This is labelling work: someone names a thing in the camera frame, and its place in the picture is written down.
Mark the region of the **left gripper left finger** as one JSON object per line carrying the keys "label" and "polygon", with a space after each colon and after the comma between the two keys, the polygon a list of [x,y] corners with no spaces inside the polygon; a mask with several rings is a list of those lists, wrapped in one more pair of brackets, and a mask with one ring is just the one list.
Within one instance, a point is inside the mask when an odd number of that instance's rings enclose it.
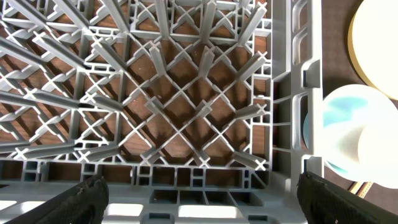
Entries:
{"label": "left gripper left finger", "polygon": [[101,223],[108,203],[108,185],[94,175],[7,223]]}

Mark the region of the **white plastic cup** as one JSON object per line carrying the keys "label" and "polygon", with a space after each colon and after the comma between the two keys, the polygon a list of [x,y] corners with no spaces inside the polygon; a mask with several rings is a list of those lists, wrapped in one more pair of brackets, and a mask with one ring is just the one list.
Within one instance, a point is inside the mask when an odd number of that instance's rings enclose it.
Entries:
{"label": "white plastic cup", "polygon": [[326,163],[340,176],[397,188],[397,123],[331,127],[325,140]]}

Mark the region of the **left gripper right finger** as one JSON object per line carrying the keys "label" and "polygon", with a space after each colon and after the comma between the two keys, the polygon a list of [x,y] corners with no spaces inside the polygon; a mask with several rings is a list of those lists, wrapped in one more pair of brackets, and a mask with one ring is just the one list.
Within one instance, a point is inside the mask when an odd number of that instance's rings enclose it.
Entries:
{"label": "left gripper right finger", "polygon": [[309,223],[391,223],[397,215],[335,185],[313,172],[300,174],[299,205]]}

